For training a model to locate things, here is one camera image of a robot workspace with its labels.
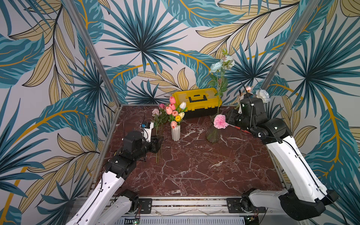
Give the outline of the pink carnation flower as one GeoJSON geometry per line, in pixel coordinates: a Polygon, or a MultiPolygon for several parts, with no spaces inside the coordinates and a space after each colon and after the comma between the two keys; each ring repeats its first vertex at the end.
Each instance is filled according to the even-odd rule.
{"type": "Polygon", "coordinates": [[[228,123],[226,122],[226,116],[223,114],[218,114],[214,118],[213,125],[216,129],[225,129],[228,127],[228,123]]]}

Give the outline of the light pink rose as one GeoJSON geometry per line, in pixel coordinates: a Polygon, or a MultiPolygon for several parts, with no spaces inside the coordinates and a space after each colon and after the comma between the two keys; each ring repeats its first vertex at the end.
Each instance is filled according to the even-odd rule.
{"type": "Polygon", "coordinates": [[[165,111],[163,108],[159,107],[152,111],[154,128],[156,129],[156,136],[163,135],[163,124],[165,119],[165,111]]]}

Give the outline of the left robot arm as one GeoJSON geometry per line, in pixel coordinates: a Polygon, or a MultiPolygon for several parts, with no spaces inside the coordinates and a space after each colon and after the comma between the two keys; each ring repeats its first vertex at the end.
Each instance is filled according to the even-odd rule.
{"type": "Polygon", "coordinates": [[[109,207],[112,196],[136,168],[137,162],[148,152],[157,153],[163,136],[152,136],[151,131],[132,131],[123,139],[123,147],[105,165],[101,179],[80,210],[69,220],[69,225],[113,225],[128,212],[139,209],[138,194],[124,190],[109,207]]]}

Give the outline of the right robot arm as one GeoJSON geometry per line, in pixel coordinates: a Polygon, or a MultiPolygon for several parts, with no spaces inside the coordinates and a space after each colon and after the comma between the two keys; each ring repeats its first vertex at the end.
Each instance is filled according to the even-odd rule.
{"type": "Polygon", "coordinates": [[[338,200],[336,191],[328,189],[316,177],[286,123],[279,118],[268,119],[262,99],[246,96],[240,101],[240,107],[241,113],[228,112],[227,123],[260,138],[292,184],[292,188],[282,191],[252,188],[242,194],[241,209],[245,212],[261,207],[282,210],[297,221],[320,216],[327,205],[338,200]]]}

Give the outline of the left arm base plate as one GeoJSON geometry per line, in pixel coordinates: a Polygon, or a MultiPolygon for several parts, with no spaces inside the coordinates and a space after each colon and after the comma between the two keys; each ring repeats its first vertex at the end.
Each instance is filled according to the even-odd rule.
{"type": "Polygon", "coordinates": [[[130,209],[127,211],[127,214],[151,214],[152,211],[152,202],[151,198],[137,198],[131,202],[130,209]]]}

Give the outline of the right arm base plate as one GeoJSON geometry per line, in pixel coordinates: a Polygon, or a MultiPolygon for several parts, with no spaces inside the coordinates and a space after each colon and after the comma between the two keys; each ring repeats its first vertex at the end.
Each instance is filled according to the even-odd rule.
{"type": "Polygon", "coordinates": [[[265,207],[255,207],[247,198],[227,198],[226,204],[229,213],[265,213],[265,207]]]}

